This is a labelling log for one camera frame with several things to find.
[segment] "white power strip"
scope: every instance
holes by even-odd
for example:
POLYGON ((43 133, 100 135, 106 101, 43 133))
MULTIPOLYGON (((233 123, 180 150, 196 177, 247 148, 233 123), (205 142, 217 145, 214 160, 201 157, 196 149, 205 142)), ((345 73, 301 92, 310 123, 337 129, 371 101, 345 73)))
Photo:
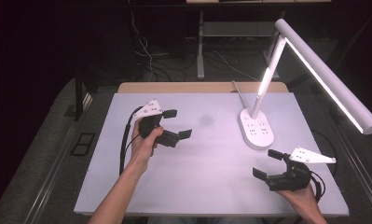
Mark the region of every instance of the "white power strip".
POLYGON ((256 119, 252 119, 248 109, 243 109, 239 116, 239 124, 247 146, 261 150, 267 149, 272 145, 274 139, 273 131, 262 111, 258 111, 256 119))

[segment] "wrist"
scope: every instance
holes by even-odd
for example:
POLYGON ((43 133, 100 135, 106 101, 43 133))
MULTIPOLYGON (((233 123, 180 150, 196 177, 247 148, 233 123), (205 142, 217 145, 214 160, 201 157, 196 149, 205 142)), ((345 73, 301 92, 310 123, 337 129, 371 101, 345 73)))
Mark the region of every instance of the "wrist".
POLYGON ((314 213, 310 216, 303 217, 304 221, 308 224, 326 224, 327 221, 323 217, 322 213, 314 213))
POLYGON ((127 175, 132 175, 136 178, 140 178, 145 172, 145 168, 141 167, 134 161, 130 161, 125 167, 124 172, 127 172, 127 175))

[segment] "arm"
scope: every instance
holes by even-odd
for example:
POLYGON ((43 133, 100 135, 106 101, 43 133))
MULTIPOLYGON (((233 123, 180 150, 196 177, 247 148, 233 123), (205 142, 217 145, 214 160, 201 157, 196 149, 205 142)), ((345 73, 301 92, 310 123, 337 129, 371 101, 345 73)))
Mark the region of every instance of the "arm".
POLYGON ((305 189, 295 191, 280 190, 282 195, 296 210, 296 212, 309 224, 326 224, 322 212, 314 198, 313 189, 309 184, 305 189))
POLYGON ((143 139, 138 136, 139 121, 137 120, 135 122, 133 128, 132 139, 137 137, 132 142, 131 159, 122 175, 96 209, 90 219, 90 224, 121 223, 125 216, 136 185, 147 169, 148 160, 150 159, 153 147, 155 147, 154 141, 163 132, 163 128, 158 127, 146 139, 143 139))

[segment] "white 3d-printed part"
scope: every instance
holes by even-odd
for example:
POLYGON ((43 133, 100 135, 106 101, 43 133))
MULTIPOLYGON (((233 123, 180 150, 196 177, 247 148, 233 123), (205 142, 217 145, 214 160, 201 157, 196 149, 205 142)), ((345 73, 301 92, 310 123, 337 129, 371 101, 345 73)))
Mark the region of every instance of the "white 3d-printed part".
POLYGON ((134 119, 140 119, 144 117, 149 117, 153 115, 162 114, 162 110, 160 105, 156 99, 148 102, 145 106, 143 106, 140 110, 133 114, 134 119))
POLYGON ((319 153, 306 150, 303 147, 297 147, 290 155, 291 161, 299 161, 302 163, 336 163, 335 158, 329 158, 319 153))

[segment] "lamp arm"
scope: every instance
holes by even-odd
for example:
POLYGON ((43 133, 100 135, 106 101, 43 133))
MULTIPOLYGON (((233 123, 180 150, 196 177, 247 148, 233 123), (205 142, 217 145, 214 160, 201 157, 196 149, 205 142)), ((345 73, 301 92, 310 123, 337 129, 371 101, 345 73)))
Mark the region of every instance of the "lamp arm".
POLYGON ((343 84, 285 20, 280 19, 276 21, 275 26, 299 59, 309 68, 310 72, 357 129, 364 134, 372 133, 372 113, 363 103, 343 84))
POLYGON ((270 58, 269 65, 267 67, 267 70, 265 71, 264 78, 262 79, 261 85, 258 90, 258 95, 255 101, 255 106, 253 107, 253 110, 250 110, 249 108, 249 114, 251 119, 256 119, 258 111, 260 110, 261 104, 264 100, 265 94, 267 93, 269 83, 272 80, 273 73, 276 70, 276 67, 278 66, 279 60, 282 56, 282 52, 285 46, 285 39, 279 35, 278 41, 275 45, 275 50, 272 53, 272 57, 270 58))

